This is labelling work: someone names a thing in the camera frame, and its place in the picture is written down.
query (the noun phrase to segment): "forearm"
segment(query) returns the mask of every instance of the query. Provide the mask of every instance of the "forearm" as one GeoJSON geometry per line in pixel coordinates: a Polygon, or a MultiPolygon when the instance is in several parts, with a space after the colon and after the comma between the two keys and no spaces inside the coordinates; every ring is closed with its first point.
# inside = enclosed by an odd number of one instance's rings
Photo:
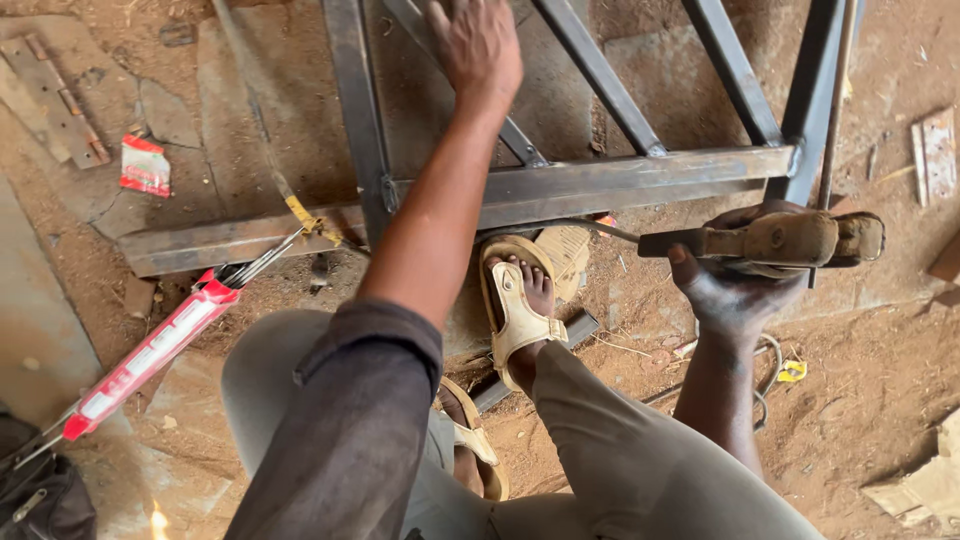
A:
{"type": "Polygon", "coordinates": [[[465,101],[384,233],[358,298],[387,300],[443,329],[467,272],[506,109],[465,101]]]}
{"type": "Polygon", "coordinates": [[[762,477],[753,429],[755,346],[755,337],[703,332],[673,416],[762,477]]]}

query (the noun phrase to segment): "person's arm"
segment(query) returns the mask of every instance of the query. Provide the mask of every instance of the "person's arm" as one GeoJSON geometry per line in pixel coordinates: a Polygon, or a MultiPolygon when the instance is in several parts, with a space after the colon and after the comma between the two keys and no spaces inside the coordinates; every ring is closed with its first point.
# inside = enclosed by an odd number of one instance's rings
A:
{"type": "MultiPolygon", "coordinates": [[[[727,212],[706,226],[737,229],[775,211],[808,210],[771,201],[727,212]]],[[[673,417],[762,477],[754,440],[754,348],[763,325],[803,292],[806,273],[788,280],[719,275],[685,246],[674,246],[668,256],[673,281],[700,321],[700,339],[673,417]]]]}
{"type": "Polygon", "coordinates": [[[467,273],[493,145],[523,68],[507,0],[454,0],[451,19],[434,1],[428,15],[457,92],[453,118],[387,227],[357,298],[406,307],[442,331],[467,273]]]}

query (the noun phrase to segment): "black bag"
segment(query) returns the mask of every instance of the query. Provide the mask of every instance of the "black bag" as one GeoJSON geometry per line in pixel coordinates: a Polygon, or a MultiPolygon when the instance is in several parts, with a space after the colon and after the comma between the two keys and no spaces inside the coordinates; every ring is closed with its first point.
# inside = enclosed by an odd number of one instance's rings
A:
{"type": "Polygon", "coordinates": [[[43,443],[0,404],[0,540],[93,540],[97,513],[69,459],[47,450],[13,469],[43,443]]]}

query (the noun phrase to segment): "metal gate frame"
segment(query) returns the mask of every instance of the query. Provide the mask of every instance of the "metal gate frame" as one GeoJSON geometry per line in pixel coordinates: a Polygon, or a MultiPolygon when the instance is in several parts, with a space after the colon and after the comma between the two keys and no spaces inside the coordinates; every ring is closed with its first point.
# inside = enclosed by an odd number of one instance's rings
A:
{"type": "MultiPolygon", "coordinates": [[[[434,63],[413,0],[382,0],[434,63]]],[[[812,0],[781,126],[720,0],[682,0],[753,146],[667,151],[567,0],[532,0],[637,156],[550,162],[508,116],[500,139],[522,163],[491,169],[478,229],[766,188],[806,205],[827,139],[843,0],[812,0]]],[[[391,175],[363,0],[324,0],[344,124],[372,248],[412,180],[391,175]]]]}

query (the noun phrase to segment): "sandy ground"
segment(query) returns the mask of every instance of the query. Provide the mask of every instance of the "sandy ground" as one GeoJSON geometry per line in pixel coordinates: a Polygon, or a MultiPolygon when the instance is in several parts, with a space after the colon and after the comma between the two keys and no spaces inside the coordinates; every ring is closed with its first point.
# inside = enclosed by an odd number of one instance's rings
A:
{"type": "MultiPolygon", "coordinates": [[[[244,0],[233,5],[254,3],[244,0]]],[[[761,21],[789,19],[791,13],[805,10],[803,0],[759,4],[739,0],[727,7],[734,16],[750,15],[761,21]]],[[[608,47],[622,38],[677,32],[688,24],[677,1],[596,0],[589,7],[592,29],[608,47]]],[[[201,127],[197,46],[164,48],[156,32],[170,20],[200,24],[212,15],[209,4],[202,0],[42,0],[0,7],[4,16],[37,14],[79,18],[100,49],[134,76],[158,81],[177,95],[194,114],[197,128],[201,127]]],[[[875,141],[882,141],[878,176],[911,163],[909,123],[954,103],[960,87],[960,56],[955,51],[960,47],[948,28],[951,23],[955,26],[957,17],[950,0],[909,5],[878,0],[867,5],[852,67],[854,99],[848,108],[837,177],[839,190],[851,194],[859,208],[876,211],[886,220],[889,250],[873,267],[825,273],[821,288],[808,293],[769,329],[786,352],[795,352],[809,363],[810,373],[800,382],[777,385],[771,392],[769,427],[757,437],[764,469],[774,489],[828,538],[929,538],[946,533],[933,520],[917,528],[903,528],[864,498],[858,487],[908,472],[929,459],[935,449],[933,427],[960,402],[960,352],[955,346],[960,315],[928,304],[927,299],[942,286],[923,276],[923,269],[960,227],[960,204],[945,202],[921,213],[914,203],[909,176],[868,184],[863,170],[867,149],[875,141]],[[921,56],[921,46],[927,60],[921,56]]],[[[793,18],[794,26],[802,28],[803,15],[793,18]]],[[[763,33],[744,37],[745,47],[762,52],[770,39],[763,33]]],[[[783,39],[799,45],[799,35],[783,39]]],[[[758,67],[757,76],[767,85],[765,90],[779,116],[785,91],[778,82],[784,80],[782,72],[792,70],[792,64],[784,59],[771,62],[758,67]]],[[[652,81],[651,86],[654,90],[667,87],[661,81],[652,81]]],[[[91,116],[96,120],[97,111],[91,116]]],[[[595,138],[608,142],[606,115],[595,110],[593,117],[595,138]]],[[[674,132],[666,126],[673,135],[664,139],[673,136],[680,148],[687,142],[732,144],[742,136],[715,128],[715,124],[704,125],[696,117],[688,117],[674,132]]],[[[613,144],[609,152],[616,153],[613,144]]],[[[121,301],[129,269],[112,243],[87,219],[68,209],[29,160],[0,160],[0,166],[11,176],[39,237],[60,235],[56,247],[44,247],[101,362],[105,368],[115,365],[149,327],[179,303],[197,275],[162,277],[159,290],[163,300],[155,306],[151,319],[130,317],[121,301]]],[[[621,226],[635,232],[693,227],[719,211],[756,199],[756,194],[748,194],[657,205],[619,212],[617,217],[621,226]]],[[[226,491],[205,514],[170,516],[172,537],[221,536],[248,483],[230,442],[223,411],[216,405],[219,371],[235,340],[259,317],[278,309],[334,309],[352,294],[363,271],[364,262],[359,258],[333,254],[331,285],[311,296],[309,260],[285,259],[253,282],[240,304],[191,345],[189,362],[183,364],[195,371],[184,371],[187,375],[175,373],[179,368],[164,371],[125,405],[137,443],[171,456],[191,479],[228,480],[226,491]],[[193,422],[189,419],[194,409],[183,405],[187,401],[181,405],[174,402],[172,407],[157,403],[158,388],[191,397],[193,401],[187,400],[191,404],[203,402],[210,410],[193,422]],[[175,417],[180,425],[165,429],[166,415],[175,417]]],[[[603,340],[662,360],[590,338],[576,352],[604,382],[640,399],[683,379],[685,364],[669,363],[667,351],[693,338],[693,317],[669,281],[664,262],[637,260],[629,246],[594,237],[588,286],[562,306],[560,314],[579,307],[588,308],[600,320],[598,336],[603,340]],[[618,256],[623,257],[629,273],[623,272],[618,256]]],[[[757,358],[758,377],[769,361],[769,355],[757,358]]],[[[448,371],[469,386],[490,368],[464,370],[462,362],[451,362],[448,371]]],[[[672,404],[667,400],[658,407],[669,412],[672,404]]],[[[510,467],[515,496],[569,489],[555,448],[525,397],[508,398],[485,418],[494,446],[510,467]]],[[[88,466],[97,466],[97,453],[109,453],[111,446],[90,439],[65,451],[88,466]]],[[[184,499],[196,495],[190,483],[180,492],[184,499]]],[[[88,487],[102,519],[112,515],[112,508],[126,503],[98,498],[98,486],[88,487]]],[[[147,487],[134,489],[132,496],[141,499],[145,512],[149,511],[147,487]]]]}

